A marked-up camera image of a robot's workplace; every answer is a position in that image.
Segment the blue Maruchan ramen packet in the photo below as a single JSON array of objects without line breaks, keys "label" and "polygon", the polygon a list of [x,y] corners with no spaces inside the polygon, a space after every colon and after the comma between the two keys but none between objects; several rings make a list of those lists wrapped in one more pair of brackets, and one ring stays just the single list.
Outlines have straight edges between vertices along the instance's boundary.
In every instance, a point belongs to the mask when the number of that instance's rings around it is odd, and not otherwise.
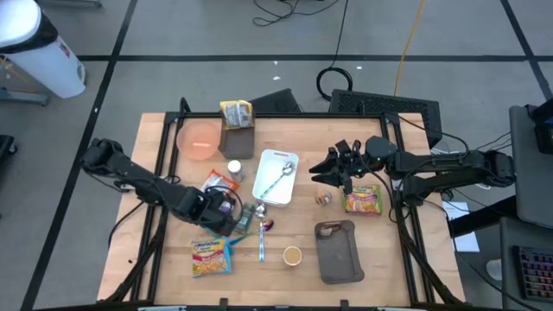
[{"label": "blue Maruchan ramen packet", "polygon": [[192,243],[192,271],[194,277],[232,272],[228,238]]}]

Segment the black object on desk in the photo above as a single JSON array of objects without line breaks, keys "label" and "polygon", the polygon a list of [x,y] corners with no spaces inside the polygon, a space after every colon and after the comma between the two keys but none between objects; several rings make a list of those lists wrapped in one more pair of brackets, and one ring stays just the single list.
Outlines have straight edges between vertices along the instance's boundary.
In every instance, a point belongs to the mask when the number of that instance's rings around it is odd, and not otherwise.
[{"label": "black object on desk", "polygon": [[526,105],[525,109],[535,125],[534,132],[539,151],[553,155],[553,98],[540,106]]}]

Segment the black aluminium table frame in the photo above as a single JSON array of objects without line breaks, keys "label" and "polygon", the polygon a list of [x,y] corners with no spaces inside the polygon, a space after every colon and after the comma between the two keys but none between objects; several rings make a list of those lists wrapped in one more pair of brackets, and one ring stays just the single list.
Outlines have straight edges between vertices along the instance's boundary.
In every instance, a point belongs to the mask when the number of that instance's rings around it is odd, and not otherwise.
[{"label": "black aluminium table frame", "polygon": [[[172,215],[164,239],[156,287],[156,304],[215,305],[220,298],[234,306],[338,307],[348,300],[350,307],[410,305],[403,256],[397,227],[387,217],[389,199],[383,191],[385,210],[381,216],[346,214],[340,206],[340,191],[311,181],[308,169],[321,162],[327,147],[342,139],[365,141],[381,136],[379,119],[334,118],[328,114],[289,114],[280,118],[257,117],[253,159],[243,161],[245,179],[238,188],[242,200],[253,202],[252,186],[259,157],[265,149],[298,155],[300,163],[293,196],[286,207],[270,206],[268,218],[275,226],[265,235],[266,259],[257,259],[258,240],[249,237],[237,244],[232,256],[232,273],[193,277],[191,243],[211,239],[208,232],[184,223]],[[131,158],[154,170],[165,125],[166,113],[144,113],[140,119]],[[315,196],[333,193],[332,204],[318,206]],[[147,210],[142,206],[113,235],[98,299],[111,295],[137,259]],[[449,238],[445,214],[432,204],[418,208],[426,256],[442,282],[458,299],[465,301],[461,278]],[[326,285],[320,278],[314,228],[323,221],[350,219],[365,278],[361,282]],[[282,258],[288,246],[302,250],[296,267]]]}]

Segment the dark grey plastic bin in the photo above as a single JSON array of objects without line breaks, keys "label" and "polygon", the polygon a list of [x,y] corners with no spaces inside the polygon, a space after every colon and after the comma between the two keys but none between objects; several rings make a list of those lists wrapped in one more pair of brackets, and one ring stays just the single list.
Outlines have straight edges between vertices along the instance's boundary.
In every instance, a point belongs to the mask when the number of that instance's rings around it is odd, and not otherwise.
[{"label": "dark grey plastic bin", "polygon": [[321,280],[328,285],[361,282],[365,278],[355,240],[355,224],[351,220],[340,222],[341,229],[331,237],[322,237],[315,225],[315,242]]},{"label": "dark grey plastic bin", "polygon": [[218,149],[227,160],[251,159],[255,153],[255,128],[227,129],[226,118],[221,115]]}]

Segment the yellow ramen packet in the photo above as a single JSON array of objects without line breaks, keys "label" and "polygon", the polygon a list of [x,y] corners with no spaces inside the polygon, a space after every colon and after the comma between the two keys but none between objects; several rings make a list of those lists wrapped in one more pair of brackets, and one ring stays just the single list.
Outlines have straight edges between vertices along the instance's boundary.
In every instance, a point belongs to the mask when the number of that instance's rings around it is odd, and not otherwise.
[{"label": "yellow ramen packet", "polygon": [[250,128],[254,126],[253,106],[245,100],[229,100],[219,103],[225,127],[228,130]]}]

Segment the green ramen packet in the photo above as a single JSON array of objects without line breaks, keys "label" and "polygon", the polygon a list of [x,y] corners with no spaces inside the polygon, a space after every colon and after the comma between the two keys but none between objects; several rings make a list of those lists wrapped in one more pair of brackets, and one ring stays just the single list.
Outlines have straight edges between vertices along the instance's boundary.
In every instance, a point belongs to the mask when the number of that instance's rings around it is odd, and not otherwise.
[{"label": "green ramen packet", "polygon": [[383,210],[380,186],[354,186],[350,194],[342,195],[346,213],[380,215]]}]

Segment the white-lidded spice jar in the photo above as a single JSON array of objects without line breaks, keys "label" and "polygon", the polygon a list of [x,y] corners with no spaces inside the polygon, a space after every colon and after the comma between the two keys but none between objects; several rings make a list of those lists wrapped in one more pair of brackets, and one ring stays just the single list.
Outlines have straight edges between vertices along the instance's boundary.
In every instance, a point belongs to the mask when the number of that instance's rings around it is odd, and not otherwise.
[{"label": "white-lidded spice jar", "polygon": [[245,175],[242,164],[238,160],[231,160],[227,164],[227,170],[231,178],[236,182],[241,182]]}]

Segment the black desk beam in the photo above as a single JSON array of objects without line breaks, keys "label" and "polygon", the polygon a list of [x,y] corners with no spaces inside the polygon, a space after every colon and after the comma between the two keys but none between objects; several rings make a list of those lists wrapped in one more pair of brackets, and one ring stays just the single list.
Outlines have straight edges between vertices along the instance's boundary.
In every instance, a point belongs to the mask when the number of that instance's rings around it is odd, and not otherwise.
[{"label": "black desk beam", "polygon": [[450,237],[457,238],[491,225],[497,225],[501,218],[518,219],[515,195],[450,220],[448,222]]}]

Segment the black keyboard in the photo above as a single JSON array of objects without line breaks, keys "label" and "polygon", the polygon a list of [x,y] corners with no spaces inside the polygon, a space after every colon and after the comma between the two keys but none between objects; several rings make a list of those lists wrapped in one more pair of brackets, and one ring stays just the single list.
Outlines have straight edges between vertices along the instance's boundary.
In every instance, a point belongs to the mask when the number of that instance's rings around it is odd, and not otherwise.
[{"label": "black keyboard", "polygon": [[522,296],[553,303],[553,250],[515,245],[512,253]]}]

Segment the black flat panel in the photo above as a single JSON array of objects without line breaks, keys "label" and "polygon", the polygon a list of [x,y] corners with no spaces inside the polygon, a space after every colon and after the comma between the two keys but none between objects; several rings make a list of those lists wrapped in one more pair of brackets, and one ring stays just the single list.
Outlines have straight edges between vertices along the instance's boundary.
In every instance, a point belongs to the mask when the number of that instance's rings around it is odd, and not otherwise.
[{"label": "black flat panel", "polygon": [[250,100],[255,112],[262,113],[296,113],[302,112],[290,88]]}]

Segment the black equipment piece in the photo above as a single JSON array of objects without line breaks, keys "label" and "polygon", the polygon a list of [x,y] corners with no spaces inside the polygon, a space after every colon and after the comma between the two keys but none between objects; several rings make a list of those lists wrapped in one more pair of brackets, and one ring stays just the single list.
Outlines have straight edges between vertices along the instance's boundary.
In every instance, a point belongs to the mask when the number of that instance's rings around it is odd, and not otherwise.
[{"label": "black equipment piece", "polygon": [[18,151],[16,141],[13,136],[0,135],[0,162],[8,156],[14,155]]}]

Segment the orange ramen packet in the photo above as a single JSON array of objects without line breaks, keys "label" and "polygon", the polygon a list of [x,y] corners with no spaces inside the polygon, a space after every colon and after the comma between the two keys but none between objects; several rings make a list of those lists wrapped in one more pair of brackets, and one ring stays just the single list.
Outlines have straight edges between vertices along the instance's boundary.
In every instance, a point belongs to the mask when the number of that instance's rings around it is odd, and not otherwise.
[{"label": "orange ramen packet", "polygon": [[239,184],[230,179],[225,177],[224,175],[218,173],[215,169],[212,169],[204,181],[203,185],[201,186],[201,191],[206,191],[208,188],[212,190],[222,191],[226,193],[230,193],[232,190],[237,190],[239,187]]}]

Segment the grey metal bar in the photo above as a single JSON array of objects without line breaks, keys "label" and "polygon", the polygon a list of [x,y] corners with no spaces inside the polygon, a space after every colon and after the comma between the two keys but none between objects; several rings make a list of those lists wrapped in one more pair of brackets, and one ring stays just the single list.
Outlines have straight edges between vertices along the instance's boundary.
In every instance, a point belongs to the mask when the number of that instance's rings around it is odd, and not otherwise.
[{"label": "grey metal bar", "polygon": [[36,2],[60,5],[88,5],[97,9],[104,7],[101,0],[36,0]]}]

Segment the green-labelled spice jar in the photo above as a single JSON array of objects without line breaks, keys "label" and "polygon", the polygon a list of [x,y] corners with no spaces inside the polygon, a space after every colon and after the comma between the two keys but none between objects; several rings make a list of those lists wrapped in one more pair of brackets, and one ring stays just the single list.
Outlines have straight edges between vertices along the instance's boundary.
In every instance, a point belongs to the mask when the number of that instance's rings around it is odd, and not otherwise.
[{"label": "green-labelled spice jar", "polygon": [[235,226],[236,233],[244,235],[249,231],[251,221],[255,214],[255,209],[256,206],[251,203],[244,204],[240,219]]}]

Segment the grey computer mouse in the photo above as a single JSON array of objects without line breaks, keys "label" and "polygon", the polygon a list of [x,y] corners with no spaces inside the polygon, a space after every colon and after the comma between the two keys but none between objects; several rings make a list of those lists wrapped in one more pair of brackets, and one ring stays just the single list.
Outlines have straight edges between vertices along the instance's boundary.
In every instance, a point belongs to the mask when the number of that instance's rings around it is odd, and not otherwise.
[{"label": "grey computer mouse", "polygon": [[492,259],[486,263],[487,274],[495,281],[502,281],[502,260]]}]

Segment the white trash can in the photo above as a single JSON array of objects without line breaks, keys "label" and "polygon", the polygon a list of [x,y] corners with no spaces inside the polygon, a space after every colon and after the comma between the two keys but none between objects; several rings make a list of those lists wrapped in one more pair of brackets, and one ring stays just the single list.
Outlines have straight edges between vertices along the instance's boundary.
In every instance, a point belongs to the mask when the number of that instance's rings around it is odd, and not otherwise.
[{"label": "white trash can", "polygon": [[0,54],[59,98],[86,89],[86,68],[34,0],[0,0]]}]

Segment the gold-lidded furikake jar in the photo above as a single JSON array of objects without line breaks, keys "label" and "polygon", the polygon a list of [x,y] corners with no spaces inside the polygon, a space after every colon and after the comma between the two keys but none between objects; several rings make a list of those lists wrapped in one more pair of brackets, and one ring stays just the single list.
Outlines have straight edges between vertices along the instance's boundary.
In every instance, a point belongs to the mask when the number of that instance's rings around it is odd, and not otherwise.
[{"label": "gold-lidded furikake jar", "polygon": [[289,267],[295,267],[302,261],[302,251],[296,246],[289,246],[283,252],[283,261]]}]

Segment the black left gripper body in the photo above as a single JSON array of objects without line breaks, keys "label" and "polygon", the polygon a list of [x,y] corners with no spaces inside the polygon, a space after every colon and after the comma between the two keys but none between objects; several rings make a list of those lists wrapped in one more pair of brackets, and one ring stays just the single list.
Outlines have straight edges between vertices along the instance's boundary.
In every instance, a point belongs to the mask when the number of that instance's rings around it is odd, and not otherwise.
[{"label": "black left gripper body", "polygon": [[183,218],[195,224],[219,223],[225,219],[225,214],[219,209],[224,198],[223,194],[189,195],[183,203]]}]

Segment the pink translucent bowl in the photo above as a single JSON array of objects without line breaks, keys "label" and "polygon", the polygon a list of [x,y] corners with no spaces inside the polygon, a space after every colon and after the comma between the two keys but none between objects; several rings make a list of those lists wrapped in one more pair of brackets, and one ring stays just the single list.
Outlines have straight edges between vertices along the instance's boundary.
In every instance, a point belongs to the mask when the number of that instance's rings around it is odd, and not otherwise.
[{"label": "pink translucent bowl", "polygon": [[208,121],[186,121],[176,136],[182,156],[194,161],[205,161],[219,150],[220,127]]}]

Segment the white plastic bin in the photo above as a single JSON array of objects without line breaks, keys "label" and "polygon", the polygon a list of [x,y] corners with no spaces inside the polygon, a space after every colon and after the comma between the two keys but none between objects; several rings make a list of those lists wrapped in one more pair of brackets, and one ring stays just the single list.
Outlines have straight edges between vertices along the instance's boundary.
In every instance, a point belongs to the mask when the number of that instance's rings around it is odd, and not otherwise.
[{"label": "white plastic bin", "polygon": [[[293,162],[295,170],[291,175],[284,176],[269,194],[261,199],[260,195],[280,176],[282,167],[286,162]],[[298,165],[299,158],[296,154],[273,149],[264,150],[260,157],[252,188],[254,199],[265,205],[286,207],[292,200]]]}]

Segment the white paper sheet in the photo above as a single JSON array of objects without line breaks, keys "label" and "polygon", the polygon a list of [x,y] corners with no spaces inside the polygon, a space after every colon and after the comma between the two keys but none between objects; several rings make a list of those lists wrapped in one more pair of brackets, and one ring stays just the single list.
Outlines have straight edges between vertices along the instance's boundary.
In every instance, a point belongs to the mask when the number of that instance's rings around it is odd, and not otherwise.
[{"label": "white paper sheet", "polygon": [[[445,209],[449,221],[453,221],[470,213],[466,202],[443,201],[442,207]],[[454,239],[454,245],[458,252],[478,253],[480,247],[474,232],[459,236]]]}]

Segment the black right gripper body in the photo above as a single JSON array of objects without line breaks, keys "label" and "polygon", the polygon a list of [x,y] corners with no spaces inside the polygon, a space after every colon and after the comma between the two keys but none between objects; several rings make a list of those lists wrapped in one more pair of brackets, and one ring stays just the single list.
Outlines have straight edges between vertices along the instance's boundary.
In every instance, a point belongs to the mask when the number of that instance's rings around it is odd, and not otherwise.
[{"label": "black right gripper body", "polygon": [[349,145],[346,140],[341,140],[335,147],[336,159],[331,172],[335,175],[337,187],[343,187],[343,193],[350,194],[353,191],[352,177],[361,178],[367,173],[360,153],[361,142],[354,140]]}]

